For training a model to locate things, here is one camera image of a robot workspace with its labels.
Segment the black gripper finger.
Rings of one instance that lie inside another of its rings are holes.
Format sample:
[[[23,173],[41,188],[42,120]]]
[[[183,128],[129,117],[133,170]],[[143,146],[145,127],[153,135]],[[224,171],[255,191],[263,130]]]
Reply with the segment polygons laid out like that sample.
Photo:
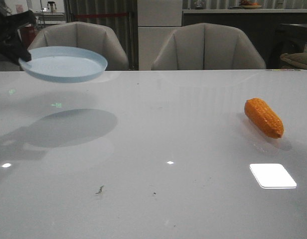
[[[22,28],[29,24],[36,24],[36,18],[32,10],[10,15],[8,19],[15,28]]]
[[[19,64],[19,59],[25,62],[31,61],[31,54],[23,46],[19,38],[11,38],[3,41],[1,44],[1,54],[15,64]]]

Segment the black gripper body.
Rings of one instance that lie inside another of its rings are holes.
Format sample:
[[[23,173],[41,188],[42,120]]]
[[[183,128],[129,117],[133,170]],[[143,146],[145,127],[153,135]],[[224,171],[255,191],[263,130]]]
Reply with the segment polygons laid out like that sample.
[[[3,51],[3,48],[10,41],[11,35],[8,29],[8,20],[7,17],[9,13],[3,5],[0,5],[0,53]]]

